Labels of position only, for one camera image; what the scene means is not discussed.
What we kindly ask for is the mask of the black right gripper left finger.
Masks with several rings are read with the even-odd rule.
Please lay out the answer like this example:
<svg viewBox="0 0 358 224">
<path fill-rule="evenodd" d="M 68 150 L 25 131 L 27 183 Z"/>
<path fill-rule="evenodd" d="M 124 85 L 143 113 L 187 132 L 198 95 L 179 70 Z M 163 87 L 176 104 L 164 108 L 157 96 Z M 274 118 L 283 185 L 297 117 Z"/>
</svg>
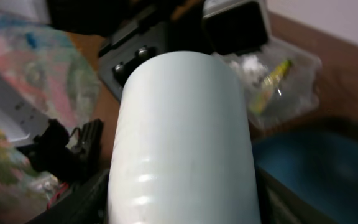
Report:
<svg viewBox="0 0 358 224">
<path fill-rule="evenodd" d="M 76 191 L 26 224 L 105 223 L 108 180 L 108 169 L 98 172 Z"/>
</svg>

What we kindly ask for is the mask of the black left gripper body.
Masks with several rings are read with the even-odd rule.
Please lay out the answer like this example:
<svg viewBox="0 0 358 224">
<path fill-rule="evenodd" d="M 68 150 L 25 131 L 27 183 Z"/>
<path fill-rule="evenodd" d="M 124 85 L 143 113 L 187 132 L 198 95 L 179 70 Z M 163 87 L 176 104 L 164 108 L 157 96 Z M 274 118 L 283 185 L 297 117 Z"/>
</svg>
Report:
<svg viewBox="0 0 358 224">
<path fill-rule="evenodd" d="M 142 27 L 131 22 L 105 39 L 99 50 L 99 77 L 117 101 L 131 73 L 152 57 L 173 51 L 211 54 L 197 22 L 159 22 Z"/>
</svg>

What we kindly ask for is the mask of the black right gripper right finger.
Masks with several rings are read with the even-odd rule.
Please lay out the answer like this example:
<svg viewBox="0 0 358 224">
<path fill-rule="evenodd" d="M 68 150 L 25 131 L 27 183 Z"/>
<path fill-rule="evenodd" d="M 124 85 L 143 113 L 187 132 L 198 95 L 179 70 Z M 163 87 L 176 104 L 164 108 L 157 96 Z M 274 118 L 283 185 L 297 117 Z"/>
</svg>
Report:
<svg viewBox="0 0 358 224">
<path fill-rule="evenodd" d="M 255 176 L 263 224 L 335 224 L 263 169 L 256 167 Z"/>
</svg>

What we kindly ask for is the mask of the white cup green inside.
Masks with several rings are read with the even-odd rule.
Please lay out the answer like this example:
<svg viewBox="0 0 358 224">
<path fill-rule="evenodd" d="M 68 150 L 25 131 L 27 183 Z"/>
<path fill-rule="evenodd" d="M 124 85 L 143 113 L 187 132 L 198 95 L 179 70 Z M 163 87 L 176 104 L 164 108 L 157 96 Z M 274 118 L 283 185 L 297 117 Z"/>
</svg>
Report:
<svg viewBox="0 0 358 224">
<path fill-rule="evenodd" d="M 242 88 L 198 52 L 170 52 L 127 80 L 108 183 L 109 223 L 260 223 Z"/>
</svg>

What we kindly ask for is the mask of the green yellow snack wrapper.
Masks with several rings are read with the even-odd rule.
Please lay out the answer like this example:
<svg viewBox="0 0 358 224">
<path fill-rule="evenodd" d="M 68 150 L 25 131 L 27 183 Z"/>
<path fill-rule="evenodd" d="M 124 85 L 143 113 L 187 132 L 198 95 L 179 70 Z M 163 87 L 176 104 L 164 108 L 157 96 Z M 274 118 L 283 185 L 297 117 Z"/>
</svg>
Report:
<svg viewBox="0 0 358 224">
<path fill-rule="evenodd" d="M 252 113 L 263 113 L 274 93 L 278 90 L 280 82 L 286 77 L 288 71 L 291 69 L 292 64 L 291 60 L 284 60 L 262 80 L 260 90 L 251 98 L 248 104 L 248 109 Z"/>
</svg>

